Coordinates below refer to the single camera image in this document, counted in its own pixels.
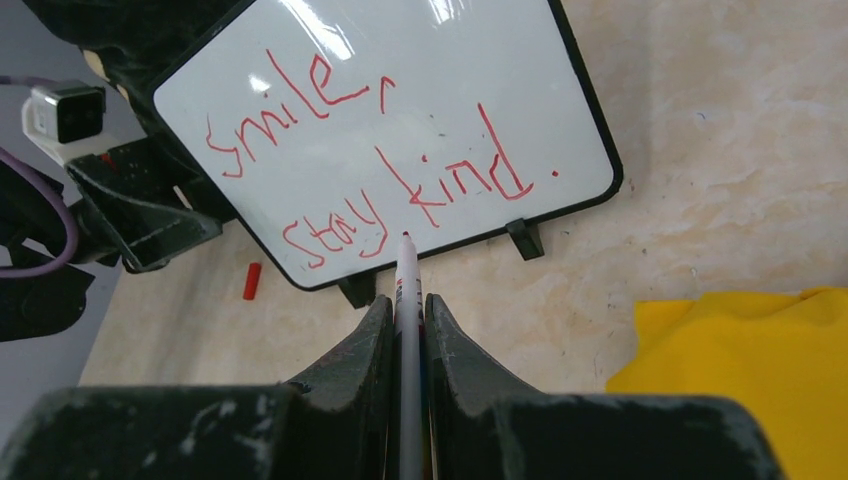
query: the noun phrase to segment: whiteboard foot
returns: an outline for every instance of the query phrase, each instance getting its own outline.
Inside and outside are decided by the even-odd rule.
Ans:
[[[357,273],[338,281],[347,301],[353,308],[371,305],[377,294],[377,274],[374,272]]]
[[[519,218],[507,223],[506,231],[524,261],[545,255],[545,249],[542,247],[542,240],[539,237],[538,225],[527,225],[523,218]]]

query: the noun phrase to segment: yellow cloth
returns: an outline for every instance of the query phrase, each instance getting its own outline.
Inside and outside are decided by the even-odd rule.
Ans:
[[[848,478],[848,289],[637,303],[636,359],[609,393],[730,397],[793,479]]]

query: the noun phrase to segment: table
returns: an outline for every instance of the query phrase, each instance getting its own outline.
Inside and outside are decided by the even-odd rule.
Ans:
[[[542,224],[540,259],[498,237],[422,261],[425,292],[533,386],[589,392],[635,354],[634,301],[848,284],[848,4],[564,3],[624,186]],[[378,276],[379,293],[392,284]],[[286,380],[363,313],[337,288],[289,285],[230,224],[159,272],[122,276],[81,383]]]

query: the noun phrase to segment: red marker cap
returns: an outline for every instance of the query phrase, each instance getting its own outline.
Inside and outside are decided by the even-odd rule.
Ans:
[[[256,298],[256,287],[259,286],[260,273],[262,273],[262,265],[257,262],[251,263],[247,269],[247,280],[244,282],[243,299],[253,300]]]

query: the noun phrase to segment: small whiteboard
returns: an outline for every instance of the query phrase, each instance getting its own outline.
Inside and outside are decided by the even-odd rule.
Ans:
[[[601,203],[612,138],[559,0],[255,0],[153,91],[287,278],[314,290]]]

